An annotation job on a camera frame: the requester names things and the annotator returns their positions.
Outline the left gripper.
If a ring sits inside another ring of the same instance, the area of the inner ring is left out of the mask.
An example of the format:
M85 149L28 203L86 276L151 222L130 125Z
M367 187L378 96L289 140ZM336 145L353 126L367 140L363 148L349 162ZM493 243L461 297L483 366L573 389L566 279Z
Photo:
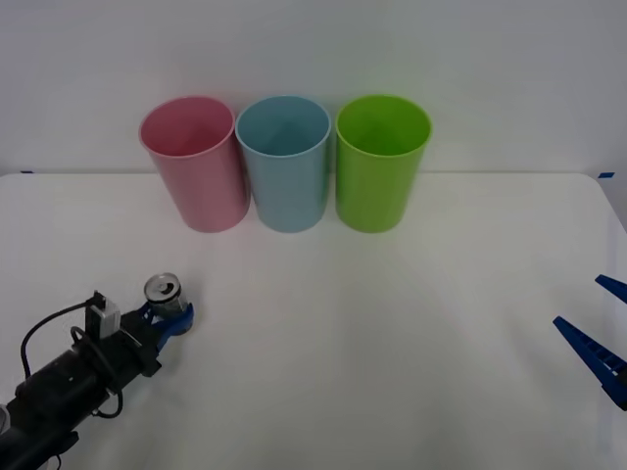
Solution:
M193 326L194 306L176 318L153 323L155 313L146 302L137 311L92 312L92 366L111 392L121 392L137 376L151 377L161 364L159 352L172 336Z

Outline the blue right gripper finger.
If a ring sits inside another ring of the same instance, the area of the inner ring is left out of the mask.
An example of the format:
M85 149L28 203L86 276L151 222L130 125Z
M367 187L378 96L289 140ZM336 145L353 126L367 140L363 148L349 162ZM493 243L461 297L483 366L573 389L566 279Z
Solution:
M558 316L553 321L562 337L595 375L602 389L621 409L626 409L626 361Z
M622 303L627 303L627 284L606 275L599 275L595 282L609 291L613 296Z

